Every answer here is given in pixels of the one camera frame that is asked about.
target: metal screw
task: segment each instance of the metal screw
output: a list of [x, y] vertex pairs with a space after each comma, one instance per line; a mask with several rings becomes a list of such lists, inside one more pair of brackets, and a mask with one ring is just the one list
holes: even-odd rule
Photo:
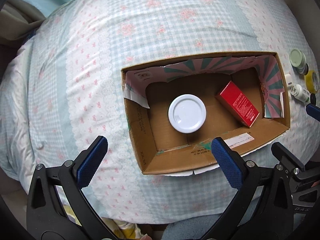
[[254, 162], [253, 161], [247, 161], [247, 166], [252, 168], [254, 167]]
[[282, 171], [283, 170], [283, 166], [281, 165], [281, 164], [277, 164], [277, 169], [279, 170], [279, 171]]
[[67, 161], [64, 162], [64, 165], [65, 165], [66, 167], [69, 167], [69, 166], [71, 166], [72, 164], [73, 164], [73, 161], [72, 161], [72, 160], [67, 160]]
[[36, 166], [36, 169], [37, 169], [37, 170], [41, 170], [42, 167], [43, 167], [43, 164], [42, 164], [42, 163], [39, 163], [39, 164]]
[[299, 170], [298, 168], [295, 168], [295, 169], [293, 170], [293, 173], [297, 175], [297, 174], [299, 173], [299, 171], [300, 171], [300, 170]]

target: white medicine bottle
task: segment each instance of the white medicine bottle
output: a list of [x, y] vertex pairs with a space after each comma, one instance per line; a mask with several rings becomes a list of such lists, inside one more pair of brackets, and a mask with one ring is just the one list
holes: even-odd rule
[[304, 89], [299, 84], [293, 84], [290, 91], [291, 95], [293, 95], [296, 99], [300, 100], [305, 104], [310, 103], [310, 93], [308, 90]]

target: black bottle cap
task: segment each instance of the black bottle cap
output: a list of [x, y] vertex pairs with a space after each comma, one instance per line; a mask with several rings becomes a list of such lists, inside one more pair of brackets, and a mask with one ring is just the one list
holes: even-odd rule
[[316, 105], [317, 103], [316, 95], [314, 93], [310, 94], [310, 103], [313, 105]]
[[308, 63], [306, 63], [305, 71], [304, 71], [303, 74], [304, 74], [304, 75], [307, 75], [308, 72], [309, 72], [309, 65], [308, 65]]

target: blue gripper pad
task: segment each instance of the blue gripper pad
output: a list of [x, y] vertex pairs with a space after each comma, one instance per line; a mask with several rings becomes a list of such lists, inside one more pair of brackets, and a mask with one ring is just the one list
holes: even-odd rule
[[306, 111], [307, 114], [316, 119], [317, 121], [320, 122], [320, 108], [313, 105], [313, 104], [308, 104], [306, 106]]
[[212, 140], [211, 152], [222, 169], [224, 176], [226, 176], [230, 186], [239, 190], [243, 184], [243, 172], [229, 154], [232, 153], [232, 150], [222, 138], [219, 137]]
[[94, 141], [92, 145], [88, 148], [90, 153], [76, 171], [76, 180], [79, 189], [88, 187], [92, 177], [108, 151], [108, 141], [103, 136], [100, 136], [100, 139], [97, 142]]

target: yellow fabric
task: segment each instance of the yellow fabric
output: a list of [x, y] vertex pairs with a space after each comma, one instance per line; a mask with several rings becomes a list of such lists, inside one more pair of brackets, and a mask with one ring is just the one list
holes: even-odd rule
[[[63, 207], [67, 215], [72, 217], [76, 221], [77, 225], [81, 225], [71, 207], [67, 205], [63, 205]], [[108, 228], [112, 230], [112, 232], [117, 237], [121, 239], [140, 239], [141, 237], [143, 237], [137, 224], [120, 220], [112, 220], [105, 217], [101, 217], [101, 220], [108, 226]]]

